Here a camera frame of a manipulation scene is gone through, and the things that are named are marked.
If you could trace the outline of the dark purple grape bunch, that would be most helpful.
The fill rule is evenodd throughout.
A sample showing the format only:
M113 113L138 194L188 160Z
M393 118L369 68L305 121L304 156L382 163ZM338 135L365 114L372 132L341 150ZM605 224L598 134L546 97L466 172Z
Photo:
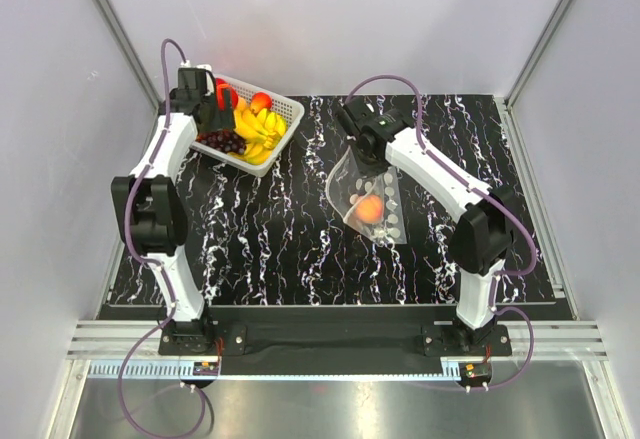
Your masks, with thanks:
M243 155L247 147L246 140L231 130L202 133L197 136L196 141L225 154Z

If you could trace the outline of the peach fruit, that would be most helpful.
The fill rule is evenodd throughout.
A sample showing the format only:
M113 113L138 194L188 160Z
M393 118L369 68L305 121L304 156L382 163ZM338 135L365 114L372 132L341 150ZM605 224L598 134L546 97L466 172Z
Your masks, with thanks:
M356 218L365 224L379 223L384 217L384 203L377 195L362 197L356 204Z

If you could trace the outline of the clear dotted zip top bag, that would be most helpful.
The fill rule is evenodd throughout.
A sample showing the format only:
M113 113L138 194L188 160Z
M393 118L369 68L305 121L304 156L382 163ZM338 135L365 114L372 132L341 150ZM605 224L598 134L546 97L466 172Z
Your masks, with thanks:
M384 246L407 243L395 167L365 176L348 149L329 173L325 195L343 223L370 241Z

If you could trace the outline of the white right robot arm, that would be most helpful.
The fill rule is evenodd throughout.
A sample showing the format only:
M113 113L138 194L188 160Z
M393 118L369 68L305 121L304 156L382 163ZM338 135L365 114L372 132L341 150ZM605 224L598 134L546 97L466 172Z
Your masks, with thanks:
M456 318L446 338L466 355L490 342L496 326L496 282L514 243L516 218L508 209L513 194L491 188L455 165L408 116L393 109L377 114L362 98L334 110L347 134L349 150L362 178L377 178L394 167L430 193L455 222L448 251L460 269Z

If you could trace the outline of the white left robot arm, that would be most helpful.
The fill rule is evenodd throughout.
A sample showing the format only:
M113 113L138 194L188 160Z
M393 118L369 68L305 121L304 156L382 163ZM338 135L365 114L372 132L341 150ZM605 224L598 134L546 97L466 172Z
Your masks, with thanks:
M229 93L217 91L210 66L185 62L178 84L158 109L153 136L140 162L111 182L121 240L153 274L166 307L158 328L165 355L216 354L224 341L196 287L185 252L188 218L176 180L182 161L205 132L231 123Z

